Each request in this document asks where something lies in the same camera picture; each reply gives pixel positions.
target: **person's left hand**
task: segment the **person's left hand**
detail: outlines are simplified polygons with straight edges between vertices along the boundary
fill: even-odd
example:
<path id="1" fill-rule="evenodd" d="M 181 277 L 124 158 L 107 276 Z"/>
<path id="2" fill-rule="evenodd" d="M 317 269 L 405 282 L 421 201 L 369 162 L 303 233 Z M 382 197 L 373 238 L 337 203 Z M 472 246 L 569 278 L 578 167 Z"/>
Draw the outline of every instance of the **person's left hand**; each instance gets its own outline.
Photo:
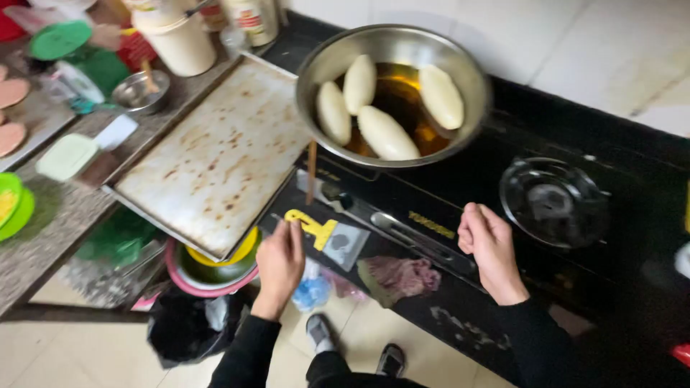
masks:
<path id="1" fill-rule="evenodd" d="M 304 272 L 302 223 L 280 220 L 273 234 L 257 250 L 261 291 L 252 315 L 277 320 L 299 285 Z"/>

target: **black trash bag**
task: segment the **black trash bag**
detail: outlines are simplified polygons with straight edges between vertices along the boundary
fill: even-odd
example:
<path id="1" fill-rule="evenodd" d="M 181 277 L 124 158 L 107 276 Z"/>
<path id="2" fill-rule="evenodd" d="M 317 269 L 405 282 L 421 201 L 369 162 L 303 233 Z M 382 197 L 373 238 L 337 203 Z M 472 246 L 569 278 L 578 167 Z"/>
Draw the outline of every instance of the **black trash bag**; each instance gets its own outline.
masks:
<path id="1" fill-rule="evenodd" d="M 198 298 L 171 287 L 151 307 L 148 343 L 164 369 L 196 364 L 230 346 L 244 305 L 238 295 Z"/>

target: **black sleeve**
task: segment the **black sleeve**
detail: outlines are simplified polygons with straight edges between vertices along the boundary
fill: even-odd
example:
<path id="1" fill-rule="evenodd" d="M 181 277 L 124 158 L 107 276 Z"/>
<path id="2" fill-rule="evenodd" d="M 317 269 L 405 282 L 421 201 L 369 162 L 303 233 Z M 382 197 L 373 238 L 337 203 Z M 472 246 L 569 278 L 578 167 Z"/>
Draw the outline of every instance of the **black sleeve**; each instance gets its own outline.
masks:
<path id="1" fill-rule="evenodd" d="M 279 332 L 280 323 L 248 316 L 213 371 L 209 388 L 265 387 Z"/>
<path id="2" fill-rule="evenodd" d="M 497 315 L 525 387 L 592 387 L 572 339 L 533 298 L 498 307 Z"/>

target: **stainless steel pot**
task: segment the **stainless steel pot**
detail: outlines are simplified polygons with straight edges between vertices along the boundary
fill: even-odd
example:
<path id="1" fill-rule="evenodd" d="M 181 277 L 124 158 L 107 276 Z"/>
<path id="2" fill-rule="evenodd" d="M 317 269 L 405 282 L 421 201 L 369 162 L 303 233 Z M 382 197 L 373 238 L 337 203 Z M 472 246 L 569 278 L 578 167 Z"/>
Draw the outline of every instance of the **stainless steel pot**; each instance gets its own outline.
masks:
<path id="1" fill-rule="evenodd" d="M 375 63 L 421 68 L 433 64 L 447 72 L 460 90 L 465 120 L 444 149 L 419 159 L 388 161 L 348 151 L 326 136 L 315 122 L 315 100 L 320 85 L 344 74 L 362 54 Z M 377 24 L 348 30 L 325 41 L 307 56 L 299 69 L 297 107 L 313 137 L 330 152 L 370 168 L 409 168 L 446 159 L 467 147 L 482 129 L 491 106 L 491 87 L 477 62 L 450 39 L 422 28 Z"/>

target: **yellow bowl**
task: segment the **yellow bowl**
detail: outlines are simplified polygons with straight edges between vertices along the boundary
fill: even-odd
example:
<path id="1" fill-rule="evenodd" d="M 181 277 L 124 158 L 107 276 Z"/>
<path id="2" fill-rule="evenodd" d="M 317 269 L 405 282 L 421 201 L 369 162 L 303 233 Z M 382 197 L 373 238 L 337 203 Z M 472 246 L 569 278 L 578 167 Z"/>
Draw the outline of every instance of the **yellow bowl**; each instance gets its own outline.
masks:
<path id="1" fill-rule="evenodd" d="M 239 248 L 235 251 L 235 254 L 233 256 L 225 261 L 222 262 L 215 262 L 206 256 L 200 254 L 194 248 L 190 246 L 185 246 L 187 248 L 187 252 L 189 252 L 189 256 L 192 256 L 192 258 L 199 263 L 207 266 L 226 266 L 226 265 L 231 265 L 234 264 L 242 259 L 244 259 L 251 251 L 252 248 L 254 248 L 254 245 L 257 243 L 257 238 L 259 237 L 259 228 L 254 226 L 252 230 L 249 232 L 247 235 L 247 238 L 244 239 L 242 244 L 240 244 Z"/>

